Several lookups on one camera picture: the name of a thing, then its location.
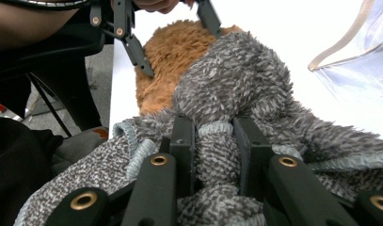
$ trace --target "white table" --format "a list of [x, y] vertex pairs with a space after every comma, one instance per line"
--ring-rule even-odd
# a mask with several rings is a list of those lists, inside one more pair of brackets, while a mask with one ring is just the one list
[[[317, 54], [335, 43], [353, 23], [361, 0], [211, 1], [223, 27], [236, 24], [278, 53], [291, 71], [296, 100], [322, 120], [363, 128], [307, 68]], [[144, 44], [158, 26], [176, 20], [197, 20], [196, 14], [197, 4], [192, 10], [180, 4], [167, 15], [138, 11], [134, 34]], [[115, 43], [110, 112], [111, 130], [114, 123], [138, 115], [136, 74], [120, 42]], [[381, 128], [363, 129], [383, 132]]]

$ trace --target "fleece blanket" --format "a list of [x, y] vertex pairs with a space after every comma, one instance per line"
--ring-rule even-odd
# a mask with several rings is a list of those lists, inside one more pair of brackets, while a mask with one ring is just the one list
[[315, 117], [293, 98], [290, 73], [275, 51], [248, 32], [219, 38], [182, 76], [172, 107], [116, 124], [115, 137], [34, 193], [16, 225], [43, 225], [80, 187], [112, 194], [136, 180], [142, 159], [170, 137], [174, 118], [197, 125], [196, 174], [202, 189], [179, 199], [180, 225], [264, 225], [263, 204], [237, 196], [240, 153], [235, 115], [250, 116], [276, 153], [302, 159], [330, 192], [353, 201], [383, 190], [383, 140]]

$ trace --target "gray floor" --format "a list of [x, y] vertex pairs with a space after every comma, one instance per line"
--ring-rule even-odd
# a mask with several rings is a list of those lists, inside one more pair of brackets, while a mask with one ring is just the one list
[[[113, 45], [106, 45], [101, 53], [88, 56], [86, 65], [88, 68], [88, 82], [94, 102], [100, 112], [101, 122], [103, 126], [109, 127], [109, 109], [111, 99], [111, 81], [113, 66]], [[27, 108], [32, 110], [35, 102], [39, 99], [39, 93], [32, 87], [32, 93], [27, 102]], [[66, 109], [57, 111], [58, 116], [63, 120], [69, 131], [74, 135], [79, 133], [79, 128], [74, 124], [71, 116]], [[7, 110], [0, 117], [15, 117], [15, 114]], [[59, 126], [51, 112], [40, 114], [37, 116], [28, 116], [22, 123], [31, 129], [50, 129], [56, 135], [66, 137], [66, 134]]]

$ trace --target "black chair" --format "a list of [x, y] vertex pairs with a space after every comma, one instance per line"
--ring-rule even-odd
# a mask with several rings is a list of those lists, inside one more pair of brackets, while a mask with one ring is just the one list
[[[86, 23], [66, 24], [47, 40], [0, 52], [0, 82], [27, 75], [44, 99], [38, 85], [41, 81], [67, 108], [80, 130], [101, 126], [88, 86], [85, 57], [101, 52], [104, 45], [105, 35], [98, 28]], [[57, 118], [47, 98], [44, 102]], [[63, 122], [57, 120], [70, 136]]]

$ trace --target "transparent plastic bag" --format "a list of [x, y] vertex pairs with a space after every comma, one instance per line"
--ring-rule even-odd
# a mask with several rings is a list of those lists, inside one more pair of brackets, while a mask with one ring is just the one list
[[[309, 69], [355, 118], [356, 127], [383, 138], [383, 0], [364, 0], [355, 23], [331, 48]], [[330, 63], [318, 66], [325, 60]]]

